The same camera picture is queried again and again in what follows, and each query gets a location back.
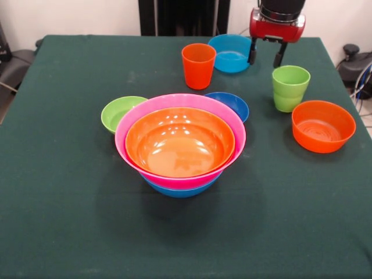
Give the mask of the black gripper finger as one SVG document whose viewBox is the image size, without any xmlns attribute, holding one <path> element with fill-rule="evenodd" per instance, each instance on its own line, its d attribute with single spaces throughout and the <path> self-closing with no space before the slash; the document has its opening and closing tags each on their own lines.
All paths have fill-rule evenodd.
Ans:
<svg viewBox="0 0 372 279">
<path fill-rule="evenodd" d="M 273 67 L 278 68 L 281 66 L 282 59 L 284 57 L 286 48 L 287 48 L 288 43 L 287 42 L 282 42 L 279 51 L 276 53 L 276 56 L 274 58 L 273 62 Z"/>
<path fill-rule="evenodd" d="M 255 63 L 255 60 L 256 60 L 256 42 L 257 42 L 257 38 L 252 37 L 251 38 L 251 46 L 250 46 L 250 50 L 249 50 L 249 57 L 248 57 L 248 63 L 250 65 L 253 65 Z"/>
</svg>

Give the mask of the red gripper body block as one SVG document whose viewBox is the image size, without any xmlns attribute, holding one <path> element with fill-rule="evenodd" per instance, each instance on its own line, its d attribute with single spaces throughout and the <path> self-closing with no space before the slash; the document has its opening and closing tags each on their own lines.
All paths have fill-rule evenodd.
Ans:
<svg viewBox="0 0 372 279">
<path fill-rule="evenodd" d="M 302 36 L 305 25 L 306 17 L 303 14 L 291 23 L 273 22 L 263 17 L 259 8 L 253 8 L 249 33 L 252 38 L 294 43 Z"/>
</svg>

